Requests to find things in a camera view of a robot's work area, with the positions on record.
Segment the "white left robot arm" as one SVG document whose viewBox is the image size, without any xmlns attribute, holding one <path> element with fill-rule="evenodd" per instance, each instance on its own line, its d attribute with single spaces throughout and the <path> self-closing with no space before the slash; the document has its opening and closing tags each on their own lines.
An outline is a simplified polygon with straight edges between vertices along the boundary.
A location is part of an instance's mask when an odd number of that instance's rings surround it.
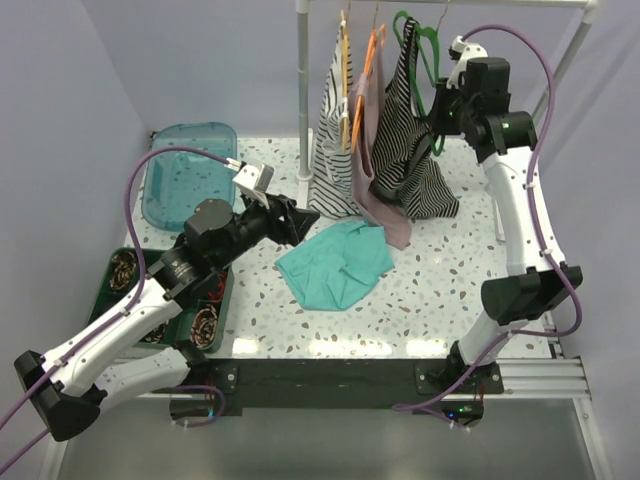
<svg viewBox="0 0 640 480">
<path fill-rule="evenodd" d="M 174 386 L 196 392 L 205 385 L 204 357 L 188 341 L 125 368 L 113 362 L 212 291 L 219 275 L 263 239 L 297 246 L 319 218 L 284 195 L 245 197 L 243 203 L 237 214 L 224 200 L 201 202 L 174 246 L 141 266 L 136 286 L 116 305 L 65 344 L 44 354 L 28 350 L 15 360 L 27 399 L 56 441 L 84 432 L 126 397 Z"/>
</svg>

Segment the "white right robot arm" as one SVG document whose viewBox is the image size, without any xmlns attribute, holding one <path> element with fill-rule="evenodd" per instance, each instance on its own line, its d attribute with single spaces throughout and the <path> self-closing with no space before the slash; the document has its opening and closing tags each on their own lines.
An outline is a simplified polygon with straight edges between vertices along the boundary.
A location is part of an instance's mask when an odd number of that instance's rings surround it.
<svg viewBox="0 0 640 480">
<path fill-rule="evenodd" d="M 461 135 L 493 192 L 506 244 L 506 276 L 481 286 L 483 311 L 455 342 L 437 379 L 459 393 L 481 380 L 511 335 L 553 310 L 583 281 L 555 238 L 538 170 L 533 120 L 510 109 L 510 65 L 503 58 L 461 56 L 437 85 L 429 120 L 441 135 Z"/>
</svg>

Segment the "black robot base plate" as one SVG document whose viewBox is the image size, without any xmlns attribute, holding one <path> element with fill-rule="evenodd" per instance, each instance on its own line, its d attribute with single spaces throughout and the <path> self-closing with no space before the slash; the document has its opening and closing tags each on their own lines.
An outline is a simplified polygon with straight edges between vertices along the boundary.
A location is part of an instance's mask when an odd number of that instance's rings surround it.
<svg viewBox="0 0 640 480">
<path fill-rule="evenodd" d="M 445 359 L 211 359 L 163 393 L 202 394 L 207 380 L 245 408 L 386 409 L 425 402 L 454 383 Z"/>
</svg>

